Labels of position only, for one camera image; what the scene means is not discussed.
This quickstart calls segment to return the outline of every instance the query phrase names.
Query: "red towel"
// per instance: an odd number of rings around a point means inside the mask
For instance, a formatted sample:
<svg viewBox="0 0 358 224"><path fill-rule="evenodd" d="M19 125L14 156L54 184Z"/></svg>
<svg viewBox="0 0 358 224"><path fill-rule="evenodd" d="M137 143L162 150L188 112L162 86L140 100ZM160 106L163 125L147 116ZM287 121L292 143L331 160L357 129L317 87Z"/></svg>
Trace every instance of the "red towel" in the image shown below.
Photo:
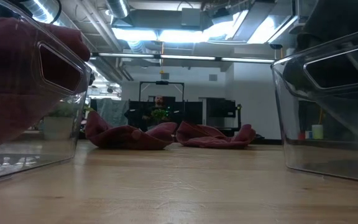
<svg viewBox="0 0 358 224"><path fill-rule="evenodd" d="M153 129L142 132L129 125L111 127L100 115L89 112L85 134L95 146L108 149L163 149L173 143L172 133L177 124L162 123Z"/></svg>
<svg viewBox="0 0 358 224"><path fill-rule="evenodd" d="M207 147L215 149L243 149L256 135L250 124L241 127L237 136L226 137L216 128L182 122L177 130L180 144L189 147Z"/></svg>
<svg viewBox="0 0 358 224"><path fill-rule="evenodd" d="M81 59L89 60L90 52L82 43L78 30L49 24L42 26ZM41 87L36 81L40 68L34 62L39 59L37 43L40 40L59 50L53 39L28 22L0 18L0 144L20 135L65 97ZM86 78L79 79L77 71L56 60L50 52L41 51L41 54L45 77L76 87L74 93L87 89Z"/></svg>

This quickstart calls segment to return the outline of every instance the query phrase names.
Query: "metal frame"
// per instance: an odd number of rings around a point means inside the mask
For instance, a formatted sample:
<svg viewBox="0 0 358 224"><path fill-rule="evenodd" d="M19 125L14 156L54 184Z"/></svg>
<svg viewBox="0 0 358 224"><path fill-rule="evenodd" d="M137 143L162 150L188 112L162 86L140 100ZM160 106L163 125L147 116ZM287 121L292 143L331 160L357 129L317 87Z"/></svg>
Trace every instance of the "metal frame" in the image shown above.
<svg viewBox="0 0 358 224"><path fill-rule="evenodd" d="M159 81L157 81L157 82L140 82L139 83L139 102L140 102L140 97L142 96L142 92L147 88L147 87L149 87L149 86L146 86L143 90L142 90L142 84L143 83L154 83L154 84L156 84L156 85L161 85L161 84L159 84ZM184 83L178 83L178 82L166 82L166 83L168 83L167 85L169 85L169 84L178 84L178 85L181 85L181 100L182 101L184 101L185 100L185 84Z"/></svg>

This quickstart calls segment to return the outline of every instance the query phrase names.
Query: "wooden table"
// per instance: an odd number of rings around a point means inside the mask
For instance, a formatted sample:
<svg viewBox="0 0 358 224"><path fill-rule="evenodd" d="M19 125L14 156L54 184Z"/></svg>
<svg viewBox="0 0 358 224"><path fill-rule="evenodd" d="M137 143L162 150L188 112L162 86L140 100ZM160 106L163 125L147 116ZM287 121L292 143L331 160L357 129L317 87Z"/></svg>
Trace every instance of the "wooden table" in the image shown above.
<svg viewBox="0 0 358 224"><path fill-rule="evenodd" d="M358 182L288 170L280 146L105 151L0 181L0 223L358 223Z"/></svg>

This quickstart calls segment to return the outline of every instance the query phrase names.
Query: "light fixture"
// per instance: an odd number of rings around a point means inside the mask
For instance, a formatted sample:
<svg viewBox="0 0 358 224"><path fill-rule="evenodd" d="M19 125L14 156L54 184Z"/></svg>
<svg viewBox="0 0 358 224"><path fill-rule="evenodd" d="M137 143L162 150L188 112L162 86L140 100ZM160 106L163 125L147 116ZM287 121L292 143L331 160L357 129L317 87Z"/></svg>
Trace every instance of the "light fixture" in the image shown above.
<svg viewBox="0 0 358 224"><path fill-rule="evenodd" d="M118 83L111 83L111 82L93 82L92 85L96 87L107 87L107 86L113 86L113 87L120 87Z"/></svg>
<svg viewBox="0 0 358 224"><path fill-rule="evenodd" d="M112 28L117 39L126 41L157 40L154 30Z"/></svg>
<svg viewBox="0 0 358 224"><path fill-rule="evenodd" d="M298 20L298 16L292 17L292 19L289 20L281 29L279 29L271 38L269 38L269 40L267 42L271 43L275 39L277 39L277 37L282 35L284 33L284 31L286 31L296 20Z"/></svg>
<svg viewBox="0 0 358 224"><path fill-rule="evenodd" d="M250 63L273 63L273 59L257 58L222 58L222 62L250 62Z"/></svg>
<svg viewBox="0 0 358 224"><path fill-rule="evenodd" d="M120 57L120 58L154 58L152 54L125 54L125 53L99 53L102 57Z"/></svg>
<svg viewBox="0 0 358 224"><path fill-rule="evenodd" d="M163 30L159 40L171 43L200 43L208 40L202 31Z"/></svg>
<svg viewBox="0 0 358 224"><path fill-rule="evenodd" d="M234 24L232 25L230 30L226 33L225 40L234 37L234 34L236 34L237 30L239 30L242 22L244 21L244 19L246 19L248 12L249 12L248 10L244 10L242 12L237 12L236 14L233 15Z"/></svg>
<svg viewBox="0 0 358 224"><path fill-rule="evenodd" d="M114 96L114 95L88 95L88 97L93 98L93 99L110 98L112 100L121 100L121 97Z"/></svg>
<svg viewBox="0 0 358 224"><path fill-rule="evenodd" d="M274 20L268 16L247 41L248 44L264 44L275 33Z"/></svg>
<svg viewBox="0 0 358 224"><path fill-rule="evenodd" d="M185 59L185 60L215 60L215 57L190 56L190 55L161 55L163 59Z"/></svg>

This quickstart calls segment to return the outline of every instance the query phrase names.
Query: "person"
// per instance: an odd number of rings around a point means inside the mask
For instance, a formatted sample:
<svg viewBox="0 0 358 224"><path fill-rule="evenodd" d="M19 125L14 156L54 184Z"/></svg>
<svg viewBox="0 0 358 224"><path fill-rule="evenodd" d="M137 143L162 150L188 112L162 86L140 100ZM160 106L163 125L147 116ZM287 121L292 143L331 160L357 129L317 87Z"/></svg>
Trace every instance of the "person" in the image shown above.
<svg viewBox="0 0 358 224"><path fill-rule="evenodd" d="M166 111L167 110L167 107L164 104L163 96L156 96L154 98L154 103L155 103L154 106L148 108L146 110L146 112L144 113L143 117L142 117L142 119L145 120L145 121L148 121L148 123L151 124L151 126L157 125L156 122L158 122L156 120L153 120L153 117L152 117L153 111L155 111L155 110L164 110L164 111ZM169 117L164 116L162 118L162 121L169 121Z"/></svg>

